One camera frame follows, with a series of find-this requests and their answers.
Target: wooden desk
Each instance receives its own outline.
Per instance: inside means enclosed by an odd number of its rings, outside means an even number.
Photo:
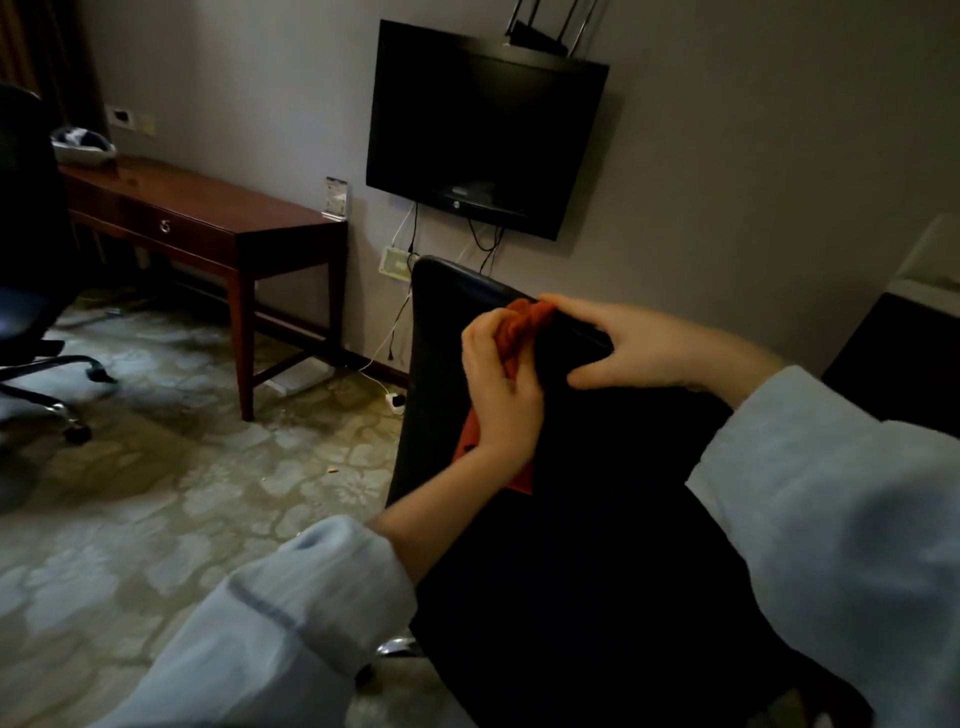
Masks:
[[[328,266],[327,341],[341,345],[347,281],[347,223],[226,182],[144,158],[89,170],[60,168],[75,224],[167,255],[227,282],[240,412],[253,419],[253,387],[306,358],[253,372],[253,284]]]

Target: curtain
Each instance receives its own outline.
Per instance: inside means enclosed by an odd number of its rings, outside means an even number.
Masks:
[[[107,132],[76,0],[0,0],[0,82],[29,88],[61,124]]]

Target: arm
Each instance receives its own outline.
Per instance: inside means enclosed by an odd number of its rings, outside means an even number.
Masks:
[[[780,636],[857,687],[878,726],[960,724],[960,445],[880,423],[722,331],[545,298],[614,343],[571,386],[688,386],[736,410],[687,485]]]
[[[416,611],[414,584],[533,457],[543,419],[532,342],[503,375],[497,310],[464,332],[477,448],[365,527],[311,526],[231,574],[96,728],[343,725],[353,677]]]

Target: light blue shirt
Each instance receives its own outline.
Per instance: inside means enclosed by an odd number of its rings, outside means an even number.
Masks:
[[[878,728],[960,725],[957,441],[880,423],[791,367],[688,486],[774,629],[860,689]],[[228,577],[94,726],[343,726],[353,676],[415,611],[389,542],[327,519]]]

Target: television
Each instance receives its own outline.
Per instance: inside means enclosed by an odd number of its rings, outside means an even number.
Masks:
[[[381,20],[367,185],[556,240],[608,70]]]

